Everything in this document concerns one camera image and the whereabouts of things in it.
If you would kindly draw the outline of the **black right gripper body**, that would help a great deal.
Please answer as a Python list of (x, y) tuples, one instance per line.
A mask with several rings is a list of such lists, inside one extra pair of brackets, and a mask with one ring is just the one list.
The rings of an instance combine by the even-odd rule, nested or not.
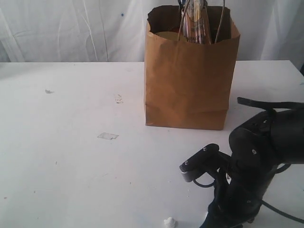
[(277, 167), (260, 169), (241, 167), (237, 163), (203, 166), (203, 173), (214, 178), (214, 199), (201, 227), (241, 228), (244, 223), (253, 222)]

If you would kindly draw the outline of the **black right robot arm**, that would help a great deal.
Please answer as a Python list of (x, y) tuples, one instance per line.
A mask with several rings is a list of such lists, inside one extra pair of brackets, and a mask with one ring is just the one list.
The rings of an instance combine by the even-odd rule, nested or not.
[(297, 102), (262, 102), (239, 97), (241, 105), (260, 108), (229, 135), (232, 154), (209, 171), (214, 178), (214, 199), (204, 228), (240, 228), (252, 223), (262, 206), (303, 223), (263, 197), (275, 175), (304, 162), (304, 105)]

